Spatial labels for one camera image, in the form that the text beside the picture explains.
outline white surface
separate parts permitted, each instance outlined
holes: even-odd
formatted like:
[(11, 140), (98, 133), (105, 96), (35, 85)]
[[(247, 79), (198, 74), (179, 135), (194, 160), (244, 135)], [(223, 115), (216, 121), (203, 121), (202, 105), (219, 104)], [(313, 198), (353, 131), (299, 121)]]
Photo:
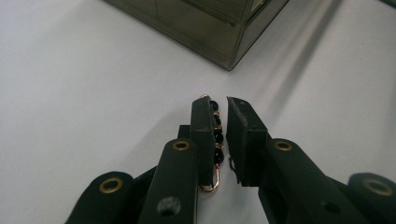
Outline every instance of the white surface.
[[(207, 93), (249, 101), (344, 183), (396, 181), (396, 10), (291, 0), (232, 72), (102, 1), (0, 3), (0, 223), (63, 223), (97, 176), (138, 176)], [(257, 189), (200, 195), (198, 223), (266, 223)]]

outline transparent container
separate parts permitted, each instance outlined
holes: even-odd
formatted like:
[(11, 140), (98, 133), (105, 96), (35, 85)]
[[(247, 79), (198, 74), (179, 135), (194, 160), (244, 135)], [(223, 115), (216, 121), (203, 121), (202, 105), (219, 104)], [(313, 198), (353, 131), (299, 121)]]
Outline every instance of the transparent container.
[(232, 70), (289, 0), (105, 0)]

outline dark green plastic part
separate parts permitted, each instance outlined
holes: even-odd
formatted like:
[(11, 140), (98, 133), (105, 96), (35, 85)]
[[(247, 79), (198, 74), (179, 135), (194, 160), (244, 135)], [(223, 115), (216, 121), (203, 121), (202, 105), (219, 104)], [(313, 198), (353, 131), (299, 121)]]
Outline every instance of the dark green plastic part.
[(196, 153), (187, 138), (165, 145), (138, 224), (196, 222)]
[(232, 70), (289, 0), (105, 0)]

